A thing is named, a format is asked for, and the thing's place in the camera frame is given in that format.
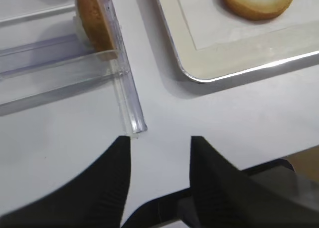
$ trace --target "black plastic part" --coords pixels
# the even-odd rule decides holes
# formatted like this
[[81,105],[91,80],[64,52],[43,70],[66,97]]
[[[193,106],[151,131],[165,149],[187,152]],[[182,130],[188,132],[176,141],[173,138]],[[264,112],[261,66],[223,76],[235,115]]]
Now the black plastic part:
[[178,202],[190,196],[190,189],[185,189],[147,202],[129,217],[122,228],[150,228],[177,220]]
[[0,227],[119,228],[130,177],[130,138],[119,137],[82,174],[43,199],[2,217]]
[[295,169],[293,165],[290,164],[289,161],[285,159],[276,159],[270,162],[263,163],[261,165],[257,165],[248,169],[243,170],[243,172],[247,176],[253,176],[261,172],[265,172],[267,170],[273,169],[275,167],[285,167],[293,172],[295,172]]
[[180,220],[187,226],[192,228],[201,228],[193,197],[187,197],[178,202],[177,214]]
[[191,142],[190,184],[203,227],[319,227],[319,214],[252,181],[204,138]]

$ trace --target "transparent acrylic holder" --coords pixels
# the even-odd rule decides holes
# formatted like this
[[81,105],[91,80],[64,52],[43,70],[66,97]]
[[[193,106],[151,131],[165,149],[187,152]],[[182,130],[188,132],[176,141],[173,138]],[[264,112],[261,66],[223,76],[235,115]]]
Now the transparent acrylic holder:
[[0,0],[0,116],[105,85],[124,133],[147,129],[112,0],[103,1],[117,50],[94,53],[77,33],[75,0]]

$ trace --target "baked cookie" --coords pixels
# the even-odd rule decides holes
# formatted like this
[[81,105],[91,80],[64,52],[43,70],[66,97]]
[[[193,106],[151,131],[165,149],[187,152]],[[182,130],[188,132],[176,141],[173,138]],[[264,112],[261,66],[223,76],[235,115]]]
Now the baked cookie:
[[225,0],[237,15],[249,20],[266,20],[278,17],[293,0]]
[[115,49],[109,23],[100,0],[77,0],[77,9],[87,37],[96,52]]

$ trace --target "white table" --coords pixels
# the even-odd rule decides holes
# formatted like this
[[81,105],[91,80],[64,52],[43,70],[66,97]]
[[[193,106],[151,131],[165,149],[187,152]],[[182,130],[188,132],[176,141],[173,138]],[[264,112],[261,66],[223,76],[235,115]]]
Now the white table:
[[[149,127],[132,141],[123,220],[189,186],[191,135],[240,169],[319,144],[318,66],[212,93],[178,72],[153,0],[114,2]],[[103,119],[106,92],[0,117],[0,214],[62,186],[120,135]]]

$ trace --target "tray rim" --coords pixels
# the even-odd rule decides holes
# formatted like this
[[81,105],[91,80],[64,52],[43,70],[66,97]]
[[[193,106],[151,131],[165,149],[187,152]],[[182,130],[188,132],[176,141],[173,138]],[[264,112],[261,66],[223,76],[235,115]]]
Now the tray rim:
[[277,61],[273,61],[273,62],[266,63],[266,64],[263,64],[263,65],[260,65],[260,66],[252,67],[252,68],[247,68],[247,69],[245,69],[243,71],[230,73],[230,74],[227,74],[227,75],[224,75],[224,76],[219,76],[219,77],[216,77],[216,78],[211,78],[211,79],[198,78],[198,77],[195,77],[195,76],[191,75],[189,72],[187,72],[184,69],[184,67],[183,67],[183,65],[181,63],[180,56],[178,54],[176,45],[174,43],[172,34],[170,32],[170,29],[169,29],[169,26],[168,26],[168,22],[166,20],[166,17],[165,17],[164,11],[163,11],[163,7],[161,5],[160,0],[156,0],[156,3],[157,3],[157,6],[159,7],[159,11],[160,11],[161,17],[163,19],[163,22],[164,22],[164,25],[165,25],[165,28],[166,28],[170,43],[171,43],[173,51],[174,51],[174,55],[175,55],[175,57],[177,59],[177,64],[178,64],[180,70],[190,80],[192,80],[194,82],[197,82],[197,83],[211,83],[211,82],[223,80],[223,79],[226,79],[226,78],[231,78],[233,76],[242,75],[242,74],[246,74],[246,73],[251,73],[251,72],[258,71],[258,70],[261,70],[261,69],[264,69],[264,68],[273,68],[273,67],[280,66],[280,65],[289,65],[289,64],[293,63],[296,60],[302,60],[303,58],[307,58],[307,57],[318,57],[318,55],[319,55],[319,50],[315,50],[313,52],[308,52],[308,53],[304,53],[304,54],[301,54],[301,55],[280,59],[280,60],[277,60]]

